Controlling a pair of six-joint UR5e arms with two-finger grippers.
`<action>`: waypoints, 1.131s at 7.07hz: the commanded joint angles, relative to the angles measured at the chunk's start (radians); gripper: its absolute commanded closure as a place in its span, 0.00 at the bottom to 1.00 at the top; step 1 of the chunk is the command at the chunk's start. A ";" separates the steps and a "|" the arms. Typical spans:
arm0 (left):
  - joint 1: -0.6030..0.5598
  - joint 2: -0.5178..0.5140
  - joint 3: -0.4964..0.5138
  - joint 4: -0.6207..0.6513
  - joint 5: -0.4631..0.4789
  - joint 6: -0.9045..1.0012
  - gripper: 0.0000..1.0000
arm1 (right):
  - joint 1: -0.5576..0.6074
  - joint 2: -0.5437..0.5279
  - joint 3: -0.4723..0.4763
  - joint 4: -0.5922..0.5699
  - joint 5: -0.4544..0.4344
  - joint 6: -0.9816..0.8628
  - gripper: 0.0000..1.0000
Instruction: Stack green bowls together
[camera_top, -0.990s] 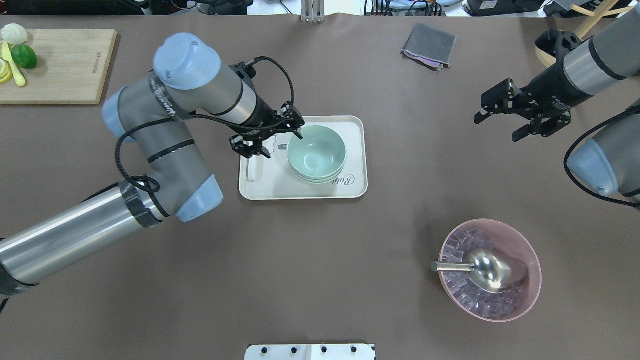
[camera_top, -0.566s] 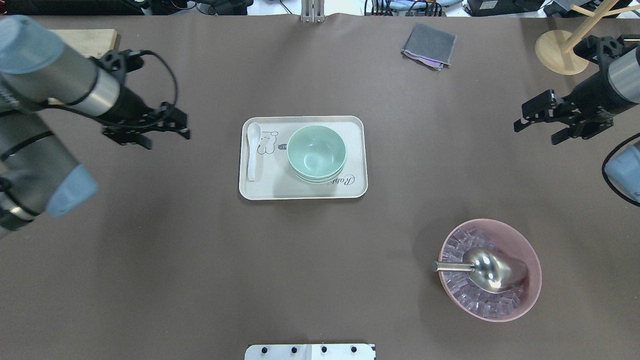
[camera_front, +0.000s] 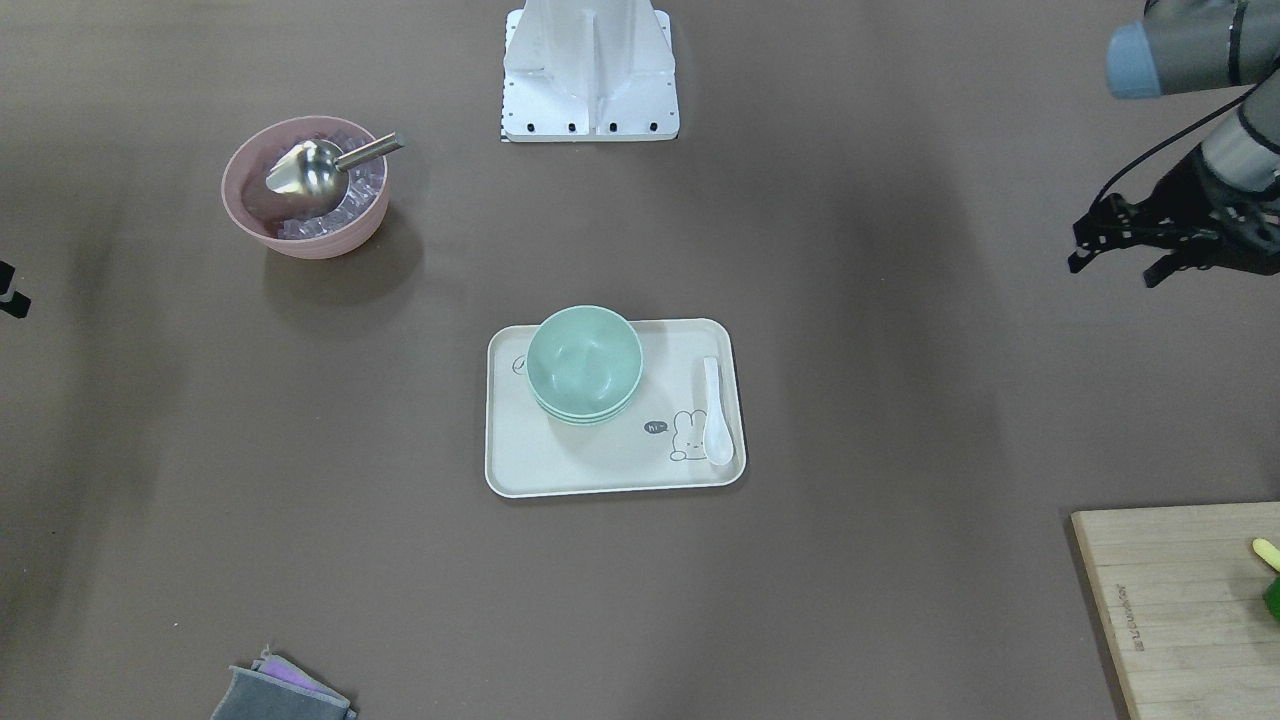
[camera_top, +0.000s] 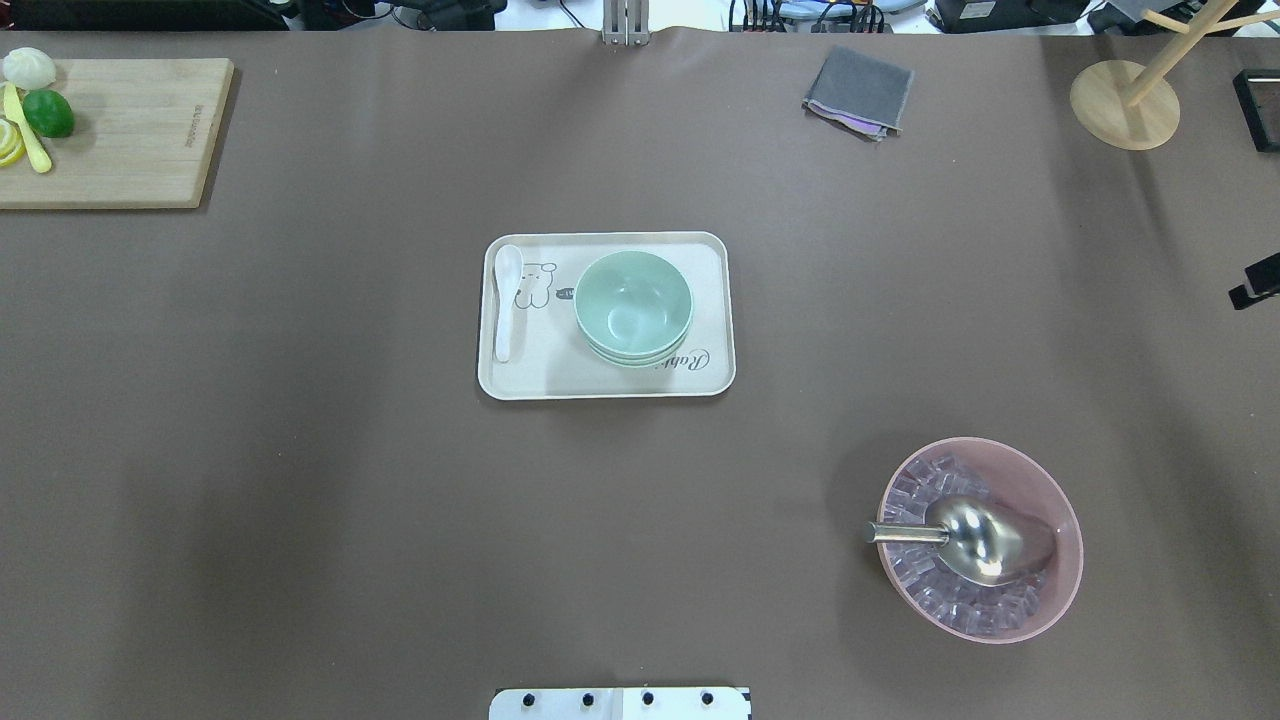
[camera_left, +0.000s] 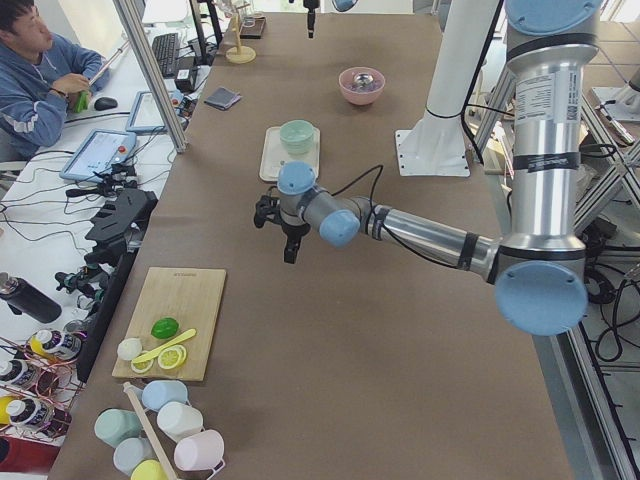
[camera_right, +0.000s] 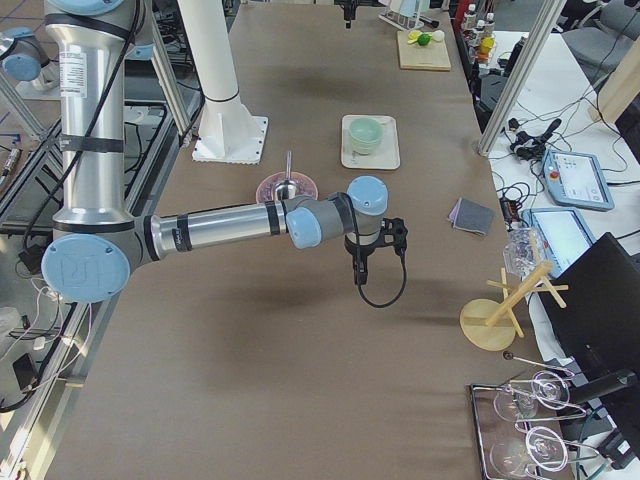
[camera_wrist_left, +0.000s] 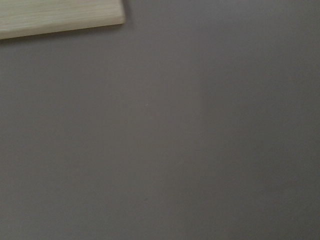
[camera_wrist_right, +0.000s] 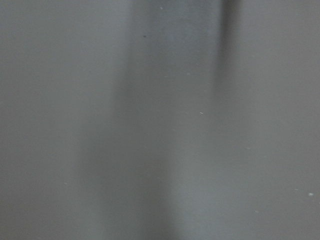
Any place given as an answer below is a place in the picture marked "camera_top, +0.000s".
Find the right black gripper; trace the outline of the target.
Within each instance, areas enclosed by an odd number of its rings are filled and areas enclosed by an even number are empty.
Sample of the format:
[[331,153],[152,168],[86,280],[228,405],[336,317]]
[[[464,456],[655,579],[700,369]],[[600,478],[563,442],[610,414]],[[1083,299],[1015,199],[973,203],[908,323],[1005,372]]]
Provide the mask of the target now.
[[1228,291],[1235,310],[1253,305],[1253,299],[1267,299],[1279,292],[1280,254],[1252,263],[1244,269],[1245,282]]

